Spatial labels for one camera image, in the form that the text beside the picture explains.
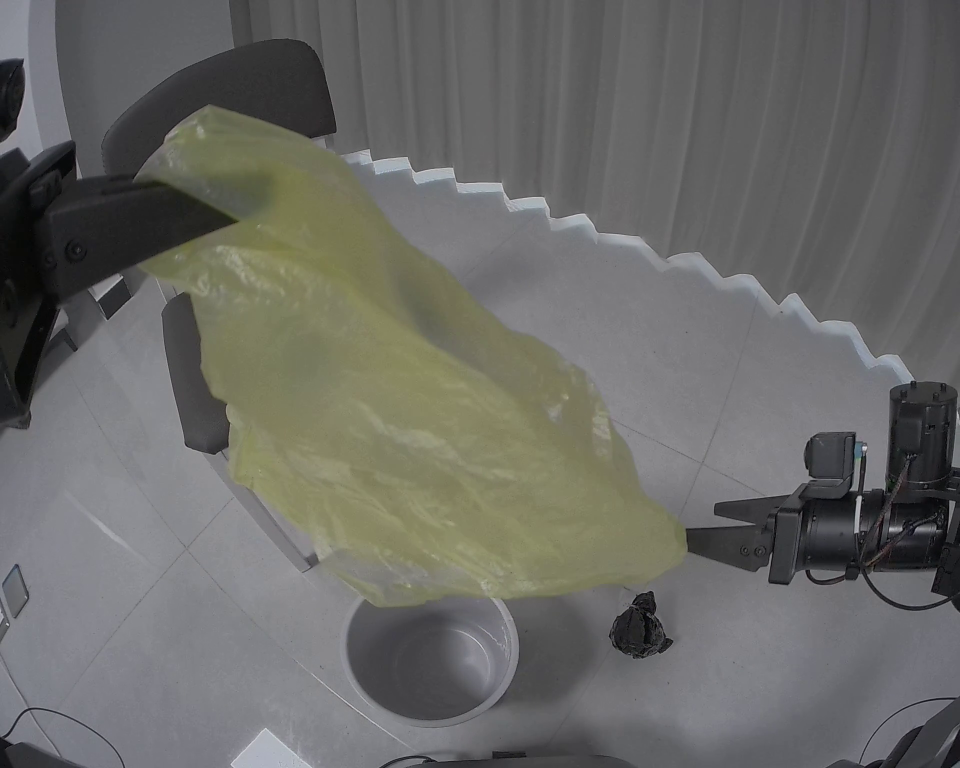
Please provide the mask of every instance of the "chair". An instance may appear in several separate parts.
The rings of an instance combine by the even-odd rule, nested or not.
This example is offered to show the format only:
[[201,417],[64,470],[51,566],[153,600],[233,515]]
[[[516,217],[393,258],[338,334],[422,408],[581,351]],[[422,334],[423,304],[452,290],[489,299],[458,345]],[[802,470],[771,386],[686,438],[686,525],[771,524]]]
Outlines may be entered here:
[[[102,145],[108,174],[136,173],[180,120],[208,104],[266,120],[311,138],[336,131],[324,68],[299,40],[264,40],[210,57],[171,75],[109,128]],[[200,334],[190,297],[163,309],[163,345],[183,441],[207,461],[264,533],[299,570],[316,564],[306,535],[268,510],[227,471],[226,405],[207,389],[200,370]]]

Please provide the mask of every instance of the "translucent yellow bag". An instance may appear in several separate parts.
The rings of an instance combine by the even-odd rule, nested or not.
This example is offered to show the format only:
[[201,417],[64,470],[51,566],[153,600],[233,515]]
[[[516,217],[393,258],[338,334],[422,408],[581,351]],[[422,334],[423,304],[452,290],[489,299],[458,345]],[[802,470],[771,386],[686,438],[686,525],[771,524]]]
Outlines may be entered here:
[[218,108],[141,178],[239,223],[149,261],[193,298],[230,474],[376,605],[646,582],[683,527],[586,374],[505,327],[309,139]]

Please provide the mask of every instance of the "curtain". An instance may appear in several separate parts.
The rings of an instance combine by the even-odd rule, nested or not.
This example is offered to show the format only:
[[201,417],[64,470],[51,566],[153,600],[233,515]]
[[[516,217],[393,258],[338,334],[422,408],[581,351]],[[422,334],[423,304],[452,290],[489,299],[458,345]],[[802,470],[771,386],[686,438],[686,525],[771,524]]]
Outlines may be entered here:
[[324,62],[342,152],[699,251],[960,383],[954,0],[231,0]]

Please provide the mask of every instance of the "chair backrest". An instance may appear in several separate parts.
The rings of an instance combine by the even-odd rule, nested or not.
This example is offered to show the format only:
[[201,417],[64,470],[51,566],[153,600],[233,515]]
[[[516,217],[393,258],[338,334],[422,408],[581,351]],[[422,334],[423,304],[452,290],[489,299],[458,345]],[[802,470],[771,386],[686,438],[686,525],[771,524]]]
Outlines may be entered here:
[[182,69],[110,126],[108,174],[133,174],[180,120],[212,104],[316,138],[337,130],[324,67],[300,40],[263,40]]

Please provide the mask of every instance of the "crumpled black bag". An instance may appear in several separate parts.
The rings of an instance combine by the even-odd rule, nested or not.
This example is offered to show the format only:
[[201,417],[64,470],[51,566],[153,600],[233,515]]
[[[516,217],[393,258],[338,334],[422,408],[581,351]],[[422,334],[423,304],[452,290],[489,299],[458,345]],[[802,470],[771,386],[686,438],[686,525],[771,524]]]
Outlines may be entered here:
[[657,601],[653,592],[637,595],[630,608],[613,622],[610,630],[613,647],[634,659],[646,659],[673,645],[660,620],[654,616],[656,612]]

